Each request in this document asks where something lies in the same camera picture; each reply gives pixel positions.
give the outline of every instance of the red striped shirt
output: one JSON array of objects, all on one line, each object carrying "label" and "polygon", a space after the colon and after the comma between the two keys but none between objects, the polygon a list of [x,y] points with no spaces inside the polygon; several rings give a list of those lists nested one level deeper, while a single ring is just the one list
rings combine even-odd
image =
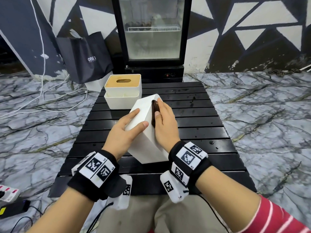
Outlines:
[{"label": "red striped shirt", "polygon": [[283,208],[261,196],[255,216],[239,233],[311,233],[311,231]]}]

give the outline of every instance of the refrigerator base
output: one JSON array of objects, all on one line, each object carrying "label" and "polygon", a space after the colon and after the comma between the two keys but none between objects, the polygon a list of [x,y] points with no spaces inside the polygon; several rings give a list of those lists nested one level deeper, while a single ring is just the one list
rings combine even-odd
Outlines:
[{"label": "refrigerator base", "polygon": [[141,74],[142,83],[176,83],[183,81],[184,67],[125,67],[126,74]]}]

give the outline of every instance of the wooden lid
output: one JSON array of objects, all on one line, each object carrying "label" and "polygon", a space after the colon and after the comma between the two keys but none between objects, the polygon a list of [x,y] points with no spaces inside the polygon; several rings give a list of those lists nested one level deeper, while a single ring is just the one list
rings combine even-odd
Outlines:
[{"label": "wooden lid", "polygon": [[106,88],[119,87],[138,87],[140,82],[140,74],[116,74],[111,75],[108,79]]}]

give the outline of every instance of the beige pants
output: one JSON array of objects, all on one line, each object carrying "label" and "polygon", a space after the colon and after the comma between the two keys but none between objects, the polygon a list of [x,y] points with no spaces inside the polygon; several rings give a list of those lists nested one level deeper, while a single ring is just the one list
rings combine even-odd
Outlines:
[{"label": "beige pants", "polygon": [[107,208],[97,233],[225,233],[208,204],[189,195],[178,204],[167,195],[131,196],[125,210]]}]

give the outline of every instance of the marble floor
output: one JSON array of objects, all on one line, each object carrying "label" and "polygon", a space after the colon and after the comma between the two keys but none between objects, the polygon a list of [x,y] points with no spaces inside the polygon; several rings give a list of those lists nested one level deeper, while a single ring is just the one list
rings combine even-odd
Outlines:
[{"label": "marble floor", "polygon": [[[186,74],[184,81],[204,84],[258,191],[311,227],[311,74]],[[44,90],[60,82],[46,82]],[[27,73],[0,74],[0,116],[36,98],[40,87]],[[79,88],[67,82],[49,91],[45,100]],[[20,112],[65,111],[85,96],[80,90],[57,101],[36,100]],[[67,113],[0,119],[0,183],[22,189],[21,197],[35,200],[33,205],[44,211],[54,201],[47,197],[49,188],[97,96],[88,93]],[[103,201],[94,205],[82,232],[103,206]],[[39,214],[29,209],[1,220],[0,232],[9,233],[22,216],[35,220]],[[23,219],[14,232],[29,226]]]}]

